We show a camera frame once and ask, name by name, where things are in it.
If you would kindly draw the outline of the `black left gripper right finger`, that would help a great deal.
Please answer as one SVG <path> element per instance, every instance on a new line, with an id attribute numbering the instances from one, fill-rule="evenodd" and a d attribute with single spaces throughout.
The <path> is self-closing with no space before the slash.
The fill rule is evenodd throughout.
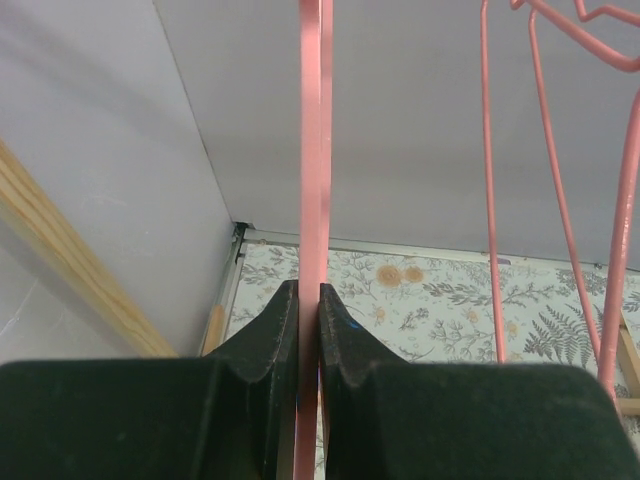
<path id="1" fill-rule="evenodd" d="M 411 363 L 320 294 L 330 479 L 635 479 L 639 461 L 588 372 Z"/>

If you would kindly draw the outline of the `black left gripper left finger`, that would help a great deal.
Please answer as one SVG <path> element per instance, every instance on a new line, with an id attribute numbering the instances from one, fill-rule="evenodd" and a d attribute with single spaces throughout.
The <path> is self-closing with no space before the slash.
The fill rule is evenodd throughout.
<path id="1" fill-rule="evenodd" d="M 298 286 L 200 358 L 1 368 L 5 479 L 289 479 Z"/>

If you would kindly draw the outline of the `thin pink hanger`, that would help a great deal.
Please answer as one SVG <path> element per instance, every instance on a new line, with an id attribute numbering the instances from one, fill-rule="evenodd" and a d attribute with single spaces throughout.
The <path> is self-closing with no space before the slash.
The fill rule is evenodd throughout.
<path id="1" fill-rule="evenodd" d="M 497 261 L 497 226 L 495 212 L 495 189 L 492 158 L 491 106 L 489 86 L 489 49 L 488 49 L 488 3 L 483 1 L 480 7 L 480 51 L 481 51 L 481 98 L 484 147 L 484 169 L 486 188 L 486 211 L 489 237 L 489 263 L 491 272 L 492 305 L 494 314 L 497 360 L 506 358 L 506 344 L 503 331 L 503 308 L 501 302 L 499 267 Z"/>
<path id="2" fill-rule="evenodd" d="M 637 58 L 628 58 L 607 46 L 602 41 L 585 31 L 582 27 L 576 25 L 569 18 L 562 15 L 547 2 L 531 1 L 529 5 L 529 41 L 546 149 L 569 258 L 576 281 L 576 287 L 578 289 L 581 302 L 585 303 L 587 297 L 584 277 L 580 267 L 575 238 L 572 231 L 566 195 L 564 192 L 557 157 L 551 114 L 547 101 L 536 30 L 537 16 L 542 15 L 556 28 L 583 47 L 583 49 L 618 71 L 624 73 L 637 73 L 639 71 L 639 60 Z M 620 320 L 622 317 L 624 280 L 631 246 L 633 210 L 635 205 L 638 172 L 639 97 L 635 96 L 630 107 L 619 173 L 613 232 L 609 253 L 603 326 L 601 332 L 597 331 L 591 314 L 589 312 L 584 313 L 586 323 L 591 328 L 590 338 L 598 365 L 597 379 L 613 400 L 617 399 L 614 388 L 615 364 L 618 350 Z"/>

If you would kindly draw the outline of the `thick pink hanger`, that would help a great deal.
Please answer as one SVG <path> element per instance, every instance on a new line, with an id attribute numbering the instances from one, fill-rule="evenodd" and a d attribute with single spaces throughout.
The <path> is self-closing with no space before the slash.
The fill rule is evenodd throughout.
<path id="1" fill-rule="evenodd" d="M 331 204 L 333 3 L 301 1 L 298 400 L 294 477 L 312 479 L 318 398 L 318 309 L 327 280 Z"/>

